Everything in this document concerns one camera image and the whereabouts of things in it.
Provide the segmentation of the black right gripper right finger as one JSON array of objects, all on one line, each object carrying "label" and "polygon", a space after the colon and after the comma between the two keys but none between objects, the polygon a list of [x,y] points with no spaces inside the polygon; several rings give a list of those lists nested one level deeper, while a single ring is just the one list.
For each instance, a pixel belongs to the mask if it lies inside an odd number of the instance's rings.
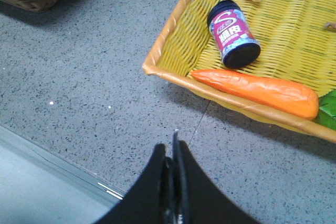
[{"label": "black right gripper right finger", "polygon": [[173,134],[177,212],[182,223],[258,223],[241,210],[205,174],[188,145]]}]

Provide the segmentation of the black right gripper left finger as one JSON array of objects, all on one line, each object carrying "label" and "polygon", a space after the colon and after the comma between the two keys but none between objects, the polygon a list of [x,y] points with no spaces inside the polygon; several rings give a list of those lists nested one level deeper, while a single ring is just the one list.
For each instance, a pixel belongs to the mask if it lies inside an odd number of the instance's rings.
[{"label": "black right gripper left finger", "polygon": [[135,184],[96,223],[175,223],[171,165],[165,145],[156,145]]}]

